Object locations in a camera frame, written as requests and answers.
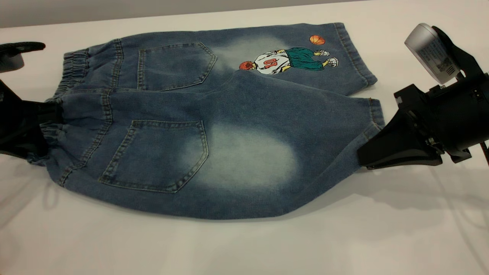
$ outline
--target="white jersey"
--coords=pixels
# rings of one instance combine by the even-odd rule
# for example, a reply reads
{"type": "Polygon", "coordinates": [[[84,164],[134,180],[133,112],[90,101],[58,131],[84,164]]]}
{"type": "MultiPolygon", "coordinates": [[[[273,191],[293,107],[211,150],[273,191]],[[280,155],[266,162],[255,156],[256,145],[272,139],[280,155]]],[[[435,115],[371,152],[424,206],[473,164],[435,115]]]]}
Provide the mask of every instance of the white jersey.
{"type": "Polygon", "coordinates": [[[290,66],[289,56],[286,52],[277,51],[266,52],[255,60],[256,70],[263,74],[276,74],[282,71],[285,66],[290,66]]]}

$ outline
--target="black object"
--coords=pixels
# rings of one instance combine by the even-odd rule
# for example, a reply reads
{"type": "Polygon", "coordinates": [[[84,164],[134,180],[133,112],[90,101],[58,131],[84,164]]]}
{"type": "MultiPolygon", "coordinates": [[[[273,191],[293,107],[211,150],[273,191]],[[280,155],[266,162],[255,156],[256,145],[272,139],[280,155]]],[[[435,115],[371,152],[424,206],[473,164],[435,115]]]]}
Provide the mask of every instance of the black object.
{"type": "Polygon", "coordinates": [[[473,56],[453,44],[437,27],[447,52],[465,73],[457,82],[423,93],[414,84],[394,94],[399,110],[385,128],[358,151],[360,165],[378,169],[407,164],[442,164],[471,158],[468,147],[481,144],[489,163],[489,75],[473,56]]]}
{"type": "MultiPolygon", "coordinates": [[[[0,45],[0,72],[23,67],[21,53],[44,49],[39,42],[0,45]]],[[[0,80],[0,154],[26,159],[29,153],[39,157],[48,151],[40,124],[62,123],[62,108],[56,103],[21,100],[0,80]]]]}

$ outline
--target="cartoon character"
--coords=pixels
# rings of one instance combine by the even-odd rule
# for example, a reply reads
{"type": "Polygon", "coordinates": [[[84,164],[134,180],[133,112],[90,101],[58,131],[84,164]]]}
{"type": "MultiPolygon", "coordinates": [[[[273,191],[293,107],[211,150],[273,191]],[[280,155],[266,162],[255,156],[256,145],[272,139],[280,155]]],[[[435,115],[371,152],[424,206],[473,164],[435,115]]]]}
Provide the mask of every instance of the cartoon character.
{"type": "Polygon", "coordinates": [[[314,56],[328,56],[329,54],[325,50],[312,51],[303,47],[274,50],[258,56],[255,62],[245,61],[241,63],[240,69],[256,69],[263,74],[277,74],[289,68],[319,71],[324,70],[325,66],[338,66],[338,59],[334,57],[324,62],[312,59],[314,56]]]}

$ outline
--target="gray wall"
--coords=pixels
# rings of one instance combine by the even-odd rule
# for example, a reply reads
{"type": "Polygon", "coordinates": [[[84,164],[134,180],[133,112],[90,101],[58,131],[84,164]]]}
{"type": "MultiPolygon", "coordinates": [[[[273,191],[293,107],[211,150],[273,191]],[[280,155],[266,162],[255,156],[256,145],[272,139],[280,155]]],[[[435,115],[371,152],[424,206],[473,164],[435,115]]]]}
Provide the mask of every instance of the gray wall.
{"type": "Polygon", "coordinates": [[[0,0],[0,28],[355,0],[0,0]]]}

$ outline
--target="sneaker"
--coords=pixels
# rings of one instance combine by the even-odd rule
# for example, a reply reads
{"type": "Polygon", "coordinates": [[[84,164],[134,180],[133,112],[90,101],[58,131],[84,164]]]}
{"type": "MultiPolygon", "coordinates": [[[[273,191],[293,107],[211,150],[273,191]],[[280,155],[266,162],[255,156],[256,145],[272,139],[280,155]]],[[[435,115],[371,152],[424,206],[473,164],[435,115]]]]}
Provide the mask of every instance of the sneaker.
{"type": "Polygon", "coordinates": [[[328,56],[330,53],[328,53],[327,51],[323,50],[323,49],[320,49],[316,52],[319,52],[320,53],[320,56],[328,56]]]}
{"type": "Polygon", "coordinates": [[[338,66],[338,59],[336,57],[328,59],[328,66],[330,67],[338,66]]]}

